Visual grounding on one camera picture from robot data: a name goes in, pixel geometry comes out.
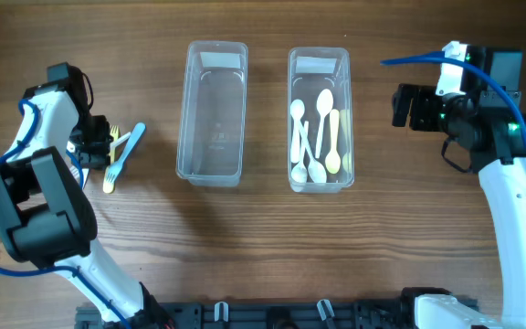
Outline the white fork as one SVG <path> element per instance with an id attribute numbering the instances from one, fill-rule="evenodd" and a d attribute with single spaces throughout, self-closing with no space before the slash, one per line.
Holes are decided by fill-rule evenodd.
<path id="1" fill-rule="evenodd" d="M 125 143 L 131 136 L 131 132 L 125 133 L 123 136 L 117 138 L 115 141 L 110 143 L 110 149 L 115 149 L 121 144 Z"/>
<path id="2" fill-rule="evenodd" d="M 81 184 L 81 188 L 84 188 L 88 180 L 89 169 L 78 169 L 76 166 L 72 165 L 69 170 L 75 180 Z"/>
<path id="3" fill-rule="evenodd" d="M 127 143 L 125 144 L 120 158 L 109 167 L 109 172 L 107 174 L 107 181 L 110 184 L 114 184 L 116 179 L 121 174 L 125 162 L 132 153 L 132 151 L 135 149 L 137 143 L 141 140 L 143 134 L 145 133 L 146 125 L 143 122 L 138 122 L 133 130 L 131 131 L 131 136 L 127 140 Z"/>

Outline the white spoon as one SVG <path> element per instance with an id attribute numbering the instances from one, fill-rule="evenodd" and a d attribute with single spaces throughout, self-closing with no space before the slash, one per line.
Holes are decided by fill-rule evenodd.
<path id="1" fill-rule="evenodd" d="M 303 184 L 307 182 L 308 171 L 304 164 L 306 149 L 303 145 L 300 146 L 300 158 L 298 163 L 292 168 L 291 176 L 295 182 Z"/>
<path id="2" fill-rule="evenodd" d="M 327 182 L 326 169 L 319 161 L 314 158 L 310 148 L 308 134 L 304 128 L 304 125 L 301 122 L 297 122 L 297 126 L 300 133 L 301 144 L 310 158 L 308 165 L 308 173 L 310 178 L 314 183 L 325 184 Z"/>
<path id="3" fill-rule="evenodd" d="M 321 156 L 321 147 L 323 140 L 324 121 L 326 116 L 330 113 L 333 106 L 333 95 L 330 89 L 324 89 L 320 92 L 316 101 L 316 110 L 319 114 L 320 121 L 316 138 L 314 157 L 319 159 Z"/>
<path id="4" fill-rule="evenodd" d="M 290 161 L 293 164 L 301 160 L 301 152 L 304 150 L 303 141 L 300 135 L 301 118 L 305 112 L 305 105 L 302 100 L 296 99 L 289 106 L 289 113 L 293 120 L 293 129 L 290 145 Z"/>

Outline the yellow plastic spoon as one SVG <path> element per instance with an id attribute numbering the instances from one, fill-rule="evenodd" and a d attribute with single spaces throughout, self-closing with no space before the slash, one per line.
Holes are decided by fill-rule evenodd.
<path id="1" fill-rule="evenodd" d="M 330 174 L 337 174 L 341 167 L 341 157 L 338 154 L 338 137 L 340 127 L 340 112 L 336 109 L 332 109 L 330 114 L 330 135 L 331 144 L 330 150 L 325 157 L 326 169 Z"/>

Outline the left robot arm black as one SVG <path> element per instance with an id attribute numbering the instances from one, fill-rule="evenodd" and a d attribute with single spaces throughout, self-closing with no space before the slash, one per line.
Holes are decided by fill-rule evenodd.
<path id="1" fill-rule="evenodd" d="M 173 328 L 168 312 L 100 244 L 94 210 L 66 165 L 70 136 L 89 119 L 83 82 L 29 88 L 18 110 L 23 121 L 0 156 L 0 239 L 15 261 L 35 268 L 0 267 L 0 274 L 55 272 L 97 307 L 106 328 Z"/>

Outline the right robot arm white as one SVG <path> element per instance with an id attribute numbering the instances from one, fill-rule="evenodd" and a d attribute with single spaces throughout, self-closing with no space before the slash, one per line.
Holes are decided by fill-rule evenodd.
<path id="1" fill-rule="evenodd" d="M 393 96 L 394 126 L 442 132 L 470 156 L 489 203 L 500 255 L 499 325 L 526 328 L 526 115 L 518 122 L 497 92 L 445 93 L 402 84 Z"/>

